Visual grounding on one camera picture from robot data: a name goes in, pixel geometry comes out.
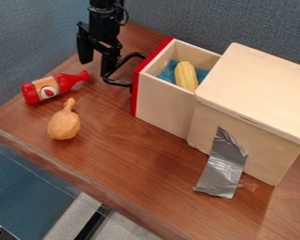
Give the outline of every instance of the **box lid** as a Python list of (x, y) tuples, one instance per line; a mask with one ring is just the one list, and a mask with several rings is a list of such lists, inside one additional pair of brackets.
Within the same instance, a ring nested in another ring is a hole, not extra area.
[(233, 43), (195, 98), (300, 144), (300, 65)]

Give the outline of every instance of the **red bottle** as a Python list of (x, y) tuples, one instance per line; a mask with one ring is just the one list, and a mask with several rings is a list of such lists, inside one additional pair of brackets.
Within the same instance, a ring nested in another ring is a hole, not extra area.
[(27, 104), (34, 104), (66, 93), (71, 90), (75, 83), (89, 79), (90, 74), (87, 71), (82, 71), (77, 75), (61, 73), (23, 84), (22, 93)]

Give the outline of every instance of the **gray tape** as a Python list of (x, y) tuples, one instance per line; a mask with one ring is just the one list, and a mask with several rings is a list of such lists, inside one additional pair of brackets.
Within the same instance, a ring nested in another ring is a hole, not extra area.
[(247, 156), (234, 138), (219, 127), (207, 165), (193, 190), (231, 199), (238, 187)]

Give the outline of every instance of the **bottle label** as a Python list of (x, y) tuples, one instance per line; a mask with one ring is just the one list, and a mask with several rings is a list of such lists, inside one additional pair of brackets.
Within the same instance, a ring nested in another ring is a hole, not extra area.
[(37, 95), (40, 101), (60, 94), (59, 84), (52, 76), (32, 81), (32, 84), (37, 90)]

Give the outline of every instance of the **blue fabric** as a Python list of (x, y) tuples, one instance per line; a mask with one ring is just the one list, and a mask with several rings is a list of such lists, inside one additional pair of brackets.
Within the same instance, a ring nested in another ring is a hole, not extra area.
[[(166, 68), (158, 75), (158, 77), (162, 80), (165, 80), (169, 83), (175, 84), (174, 78), (174, 69), (178, 65), (178, 61), (171, 60)], [(196, 68), (196, 74), (198, 78), (198, 82), (202, 83), (204, 78), (208, 75), (209, 70)]]

